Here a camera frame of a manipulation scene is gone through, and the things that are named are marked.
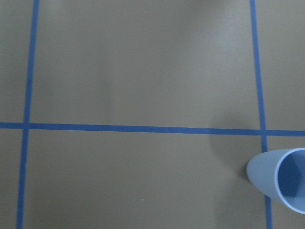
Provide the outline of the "blue plastic cup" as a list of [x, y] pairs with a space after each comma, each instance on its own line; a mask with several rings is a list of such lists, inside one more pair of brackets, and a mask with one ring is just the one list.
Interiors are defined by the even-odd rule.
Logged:
[[247, 164], [249, 181], [263, 194], [287, 208], [305, 213], [305, 149], [261, 153]]

